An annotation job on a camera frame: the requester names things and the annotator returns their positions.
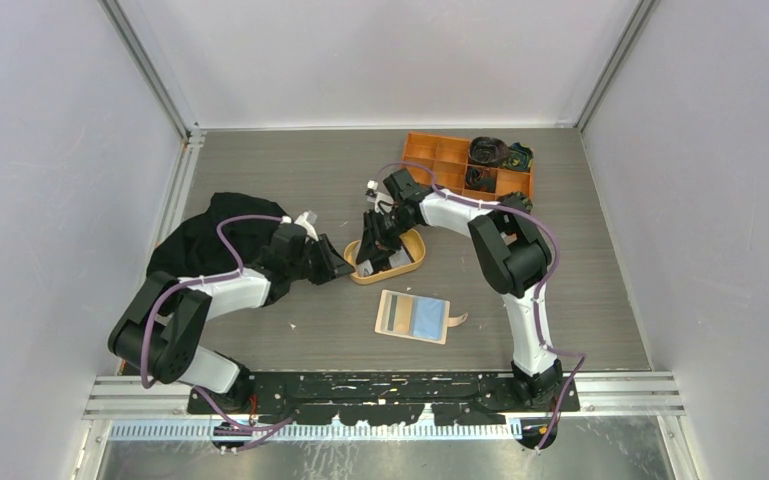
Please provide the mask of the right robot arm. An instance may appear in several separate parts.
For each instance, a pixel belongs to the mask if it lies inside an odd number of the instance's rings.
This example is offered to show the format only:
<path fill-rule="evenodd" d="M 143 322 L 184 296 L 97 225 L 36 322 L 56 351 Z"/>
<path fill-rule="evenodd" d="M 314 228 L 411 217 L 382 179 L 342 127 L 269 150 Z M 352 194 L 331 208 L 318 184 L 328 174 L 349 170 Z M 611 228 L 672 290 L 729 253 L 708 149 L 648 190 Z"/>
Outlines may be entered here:
<path fill-rule="evenodd" d="M 487 284 L 501 295 L 513 339 L 511 368 L 518 403 L 537 411 L 563 383 L 558 352 L 551 344 L 542 293 L 553 271 L 553 252 L 521 198 L 482 201 L 437 185 L 423 186 L 401 168 L 387 176 L 387 191 L 377 199 L 379 184 L 367 194 L 373 204 L 363 214 L 355 250 L 358 265 L 381 267 L 402 249 L 402 235 L 417 226 L 446 229 L 469 238 Z"/>

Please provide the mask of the beige leather card holder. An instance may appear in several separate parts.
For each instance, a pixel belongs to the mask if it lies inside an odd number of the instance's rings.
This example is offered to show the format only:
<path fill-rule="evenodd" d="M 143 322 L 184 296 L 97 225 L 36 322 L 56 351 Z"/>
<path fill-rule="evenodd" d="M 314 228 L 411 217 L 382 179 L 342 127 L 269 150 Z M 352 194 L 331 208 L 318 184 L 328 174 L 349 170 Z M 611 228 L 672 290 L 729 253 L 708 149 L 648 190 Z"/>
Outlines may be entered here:
<path fill-rule="evenodd" d="M 384 332 L 381 328 L 382 317 L 385 309 L 385 301 L 389 294 L 409 295 L 414 297 L 415 303 L 413 307 L 411 330 L 407 335 Z M 450 307 L 451 303 L 447 300 L 411 295 L 393 290 L 382 290 L 374 325 L 374 331 L 377 334 L 402 339 L 445 345 L 447 342 L 448 330 L 450 328 L 460 326 L 468 319 L 467 313 L 458 316 L 452 316 Z"/>

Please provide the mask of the orange credit card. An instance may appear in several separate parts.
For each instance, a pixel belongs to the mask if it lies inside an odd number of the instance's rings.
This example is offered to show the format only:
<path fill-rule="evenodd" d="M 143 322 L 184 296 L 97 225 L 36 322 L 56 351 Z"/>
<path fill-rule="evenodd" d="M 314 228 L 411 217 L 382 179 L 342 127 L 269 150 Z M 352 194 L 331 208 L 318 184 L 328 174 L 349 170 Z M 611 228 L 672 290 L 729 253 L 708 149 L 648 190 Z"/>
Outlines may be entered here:
<path fill-rule="evenodd" d="M 384 332 L 407 335 L 410 333 L 414 297 L 389 294 L 385 301 L 381 328 Z"/>

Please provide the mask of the yellow oval tray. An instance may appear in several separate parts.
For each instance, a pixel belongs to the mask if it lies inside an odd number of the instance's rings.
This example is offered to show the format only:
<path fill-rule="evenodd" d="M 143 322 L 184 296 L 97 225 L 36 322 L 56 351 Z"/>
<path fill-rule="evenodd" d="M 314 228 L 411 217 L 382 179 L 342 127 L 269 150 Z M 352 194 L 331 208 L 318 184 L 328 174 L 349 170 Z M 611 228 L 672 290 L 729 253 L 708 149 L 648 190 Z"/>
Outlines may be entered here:
<path fill-rule="evenodd" d="M 425 261 L 426 246 L 423 238 L 416 229 L 411 229 L 400 237 L 402 247 L 391 255 L 381 268 L 373 269 L 370 262 L 356 262 L 356 252 L 360 241 L 356 240 L 344 249 L 344 257 L 355 268 L 350 278 L 359 285 L 370 285 L 381 282 L 395 276 L 403 275 L 417 270 Z"/>

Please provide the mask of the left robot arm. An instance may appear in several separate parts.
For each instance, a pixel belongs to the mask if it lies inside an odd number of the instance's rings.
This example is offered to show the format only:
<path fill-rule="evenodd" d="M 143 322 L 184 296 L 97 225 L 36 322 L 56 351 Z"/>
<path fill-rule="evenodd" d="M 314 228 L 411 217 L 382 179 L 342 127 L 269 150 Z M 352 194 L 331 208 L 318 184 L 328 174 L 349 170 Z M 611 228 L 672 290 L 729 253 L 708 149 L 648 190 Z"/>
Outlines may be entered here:
<path fill-rule="evenodd" d="M 201 346 L 206 323 L 271 305 L 295 281 L 322 285 L 353 271 L 326 235 L 306 224 L 281 223 L 252 262 L 229 272 L 198 277 L 150 274 L 112 329 L 107 347 L 138 368 L 148 383 L 189 384 L 225 411 L 237 413 L 254 394 L 251 372 Z"/>

